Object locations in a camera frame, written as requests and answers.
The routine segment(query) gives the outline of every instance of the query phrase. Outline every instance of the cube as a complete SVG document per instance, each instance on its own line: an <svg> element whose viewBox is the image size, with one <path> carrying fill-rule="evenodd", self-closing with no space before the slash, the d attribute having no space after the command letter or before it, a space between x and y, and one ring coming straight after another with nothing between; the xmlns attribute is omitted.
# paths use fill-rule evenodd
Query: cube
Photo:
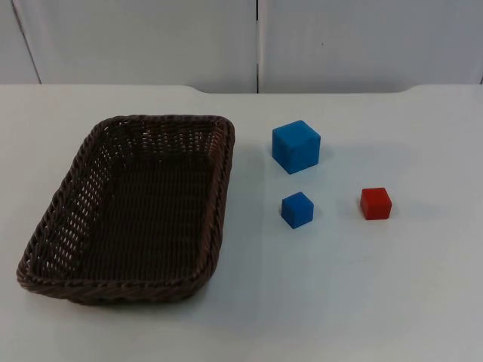
<svg viewBox="0 0 483 362"><path fill-rule="evenodd" d="M289 173L318 163L320 135L304 121L296 121L272 131L272 157Z"/></svg>
<svg viewBox="0 0 483 362"><path fill-rule="evenodd" d="M384 187L362 189L361 209L366 220L388 219L392 202Z"/></svg>
<svg viewBox="0 0 483 362"><path fill-rule="evenodd" d="M298 192L281 201L281 217L296 229L313 220L314 204L302 192Z"/></svg>

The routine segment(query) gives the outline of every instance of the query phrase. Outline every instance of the blue cube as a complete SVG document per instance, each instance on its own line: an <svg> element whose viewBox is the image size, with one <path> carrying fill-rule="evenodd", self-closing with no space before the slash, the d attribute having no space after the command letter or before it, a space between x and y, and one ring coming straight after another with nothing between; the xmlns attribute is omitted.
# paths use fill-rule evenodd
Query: blue cube
<svg viewBox="0 0 483 362"><path fill-rule="evenodd" d="M296 229L314 219L314 204L302 192L298 192L281 201L281 217Z"/></svg>
<svg viewBox="0 0 483 362"><path fill-rule="evenodd" d="M272 131L272 157L289 173L318 163L320 135L304 121L296 121Z"/></svg>

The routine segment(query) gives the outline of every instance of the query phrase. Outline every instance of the white wall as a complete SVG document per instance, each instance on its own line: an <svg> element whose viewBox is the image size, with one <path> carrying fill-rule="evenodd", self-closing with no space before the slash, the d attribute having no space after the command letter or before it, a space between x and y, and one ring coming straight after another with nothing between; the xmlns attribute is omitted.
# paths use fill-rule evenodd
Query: white wall
<svg viewBox="0 0 483 362"><path fill-rule="evenodd" d="M0 84L38 83L9 0L0 0Z"/></svg>
<svg viewBox="0 0 483 362"><path fill-rule="evenodd" d="M482 0L259 1L262 92L400 91L483 75Z"/></svg>
<svg viewBox="0 0 483 362"><path fill-rule="evenodd" d="M42 83L256 90L254 0L15 0Z"/></svg>

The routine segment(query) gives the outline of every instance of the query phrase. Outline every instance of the small red cube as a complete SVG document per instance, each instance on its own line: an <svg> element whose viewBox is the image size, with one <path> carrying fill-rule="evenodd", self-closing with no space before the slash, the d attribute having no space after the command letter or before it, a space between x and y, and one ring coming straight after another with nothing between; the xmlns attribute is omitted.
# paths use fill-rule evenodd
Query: small red cube
<svg viewBox="0 0 483 362"><path fill-rule="evenodd" d="M392 202L384 187L362 189L361 209L366 220L384 220L389 218Z"/></svg>

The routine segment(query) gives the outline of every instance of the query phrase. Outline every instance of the wicker basket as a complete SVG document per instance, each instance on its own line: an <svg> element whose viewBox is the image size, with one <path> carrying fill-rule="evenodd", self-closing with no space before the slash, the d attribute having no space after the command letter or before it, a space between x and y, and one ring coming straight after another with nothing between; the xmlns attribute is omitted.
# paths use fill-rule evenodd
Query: wicker basket
<svg viewBox="0 0 483 362"><path fill-rule="evenodd" d="M175 301L213 274L235 132L218 116L132 115L85 139L17 270L80 303Z"/></svg>

